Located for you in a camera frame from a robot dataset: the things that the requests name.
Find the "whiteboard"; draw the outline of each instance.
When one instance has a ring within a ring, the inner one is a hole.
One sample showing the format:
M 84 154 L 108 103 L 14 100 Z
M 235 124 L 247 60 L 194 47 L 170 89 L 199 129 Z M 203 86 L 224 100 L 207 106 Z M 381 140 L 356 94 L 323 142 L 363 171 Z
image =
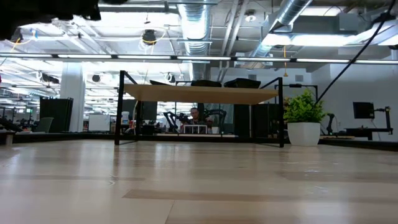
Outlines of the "whiteboard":
M 88 131 L 110 131 L 111 115 L 91 114 L 88 117 Z

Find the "fluorescent light fixture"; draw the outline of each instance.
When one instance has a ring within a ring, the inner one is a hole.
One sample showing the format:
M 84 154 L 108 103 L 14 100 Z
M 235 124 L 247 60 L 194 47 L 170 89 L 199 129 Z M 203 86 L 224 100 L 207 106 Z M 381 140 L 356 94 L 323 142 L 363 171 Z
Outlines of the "fluorescent light fixture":
M 161 59 L 169 60 L 170 56 L 157 56 L 157 55 L 118 55 L 120 59 Z
M 4 54 L 0 53 L 0 57 L 13 57 L 13 58 L 50 58 L 50 54 Z
M 357 60 L 358 64 L 373 64 L 373 65 L 398 65 L 398 60 Z
M 296 35 L 292 39 L 292 45 L 296 46 L 320 46 L 339 47 L 348 44 L 351 36 L 342 35 Z
M 178 43 L 204 43 L 204 44 L 211 44 L 213 41 L 211 40 L 184 40 L 184 39 L 178 39 Z
M 348 59 L 315 59 L 315 58 L 298 58 L 297 62 L 313 62 L 313 63 L 348 63 Z
M 15 108 L 15 109 L 26 109 L 25 106 L 6 106 L 6 108 L 10 108 L 10 109 L 13 109 L 13 108 Z
M 398 35 L 395 35 L 387 40 L 381 42 L 379 45 L 397 45 L 398 44 Z
M 179 60 L 231 60 L 231 57 L 177 56 Z
M 249 57 L 238 57 L 238 61 L 244 62 L 289 62 L 290 58 L 249 58 Z
M 121 5 L 117 5 L 117 4 L 98 4 L 98 7 L 110 7 L 110 8 L 129 8 L 129 7 L 142 7 L 142 8 L 159 8 L 159 5 L 139 5 L 139 4 L 121 4 Z
M 266 38 L 262 40 L 262 44 L 264 45 L 290 45 L 292 41 L 290 37 L 287 35 L 278 35 L 278 34 L 268 34 Z
M 337 16 L 344 10 L 344 6 L 330 7 L 330 6 L 311 6 L 306 7 L 300 14 L 301 16 Z
M 93 90 L 114 90 L 119 88 L 118 86 L 86 86 L 86 89 L 93 89 Z
M 58 55 L 60 58 L 112 58 L 111 55 Z
M 40 85 L 37 85 L 37 86 L 34 86 L 34 85 L 6 85 L 6 86 L 4 86 L 4 85 L 2 85 L 2 87 L 13 87 L 13 88 L 56 88 L 56 89 L 61 88 L 60 86 L 47 87 L 47 86 L 40 86 Z

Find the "white column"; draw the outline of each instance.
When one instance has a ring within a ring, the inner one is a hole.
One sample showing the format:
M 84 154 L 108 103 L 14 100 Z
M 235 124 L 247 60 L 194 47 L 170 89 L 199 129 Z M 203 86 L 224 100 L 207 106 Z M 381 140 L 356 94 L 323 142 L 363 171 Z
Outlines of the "white column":
M 32 120 L 37 120 L 37 107 L 32 108 Z
M 64 62 L 62 68 L 60 98 L 73 98 L 69 131 L 83 131 L 86 76 L 81 63 Z

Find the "light wood floor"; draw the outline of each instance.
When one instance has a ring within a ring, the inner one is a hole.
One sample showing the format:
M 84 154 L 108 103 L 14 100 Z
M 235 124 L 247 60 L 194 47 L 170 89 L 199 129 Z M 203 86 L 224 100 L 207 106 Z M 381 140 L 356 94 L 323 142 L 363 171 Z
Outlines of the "light wood floor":
M 0 147 L 0 223 L 398 223 L 398 154 L 62 141 Z

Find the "office chair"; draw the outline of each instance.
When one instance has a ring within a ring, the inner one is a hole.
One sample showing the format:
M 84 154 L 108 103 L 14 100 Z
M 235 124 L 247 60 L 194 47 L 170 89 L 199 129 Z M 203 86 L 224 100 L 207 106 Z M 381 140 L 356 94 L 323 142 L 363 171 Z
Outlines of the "office chair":
M 48 133 L 50 131 L 51 123 L 54 118 L 42 118 L 37 125 L 37 128 L 34 132 L 44 132 Z

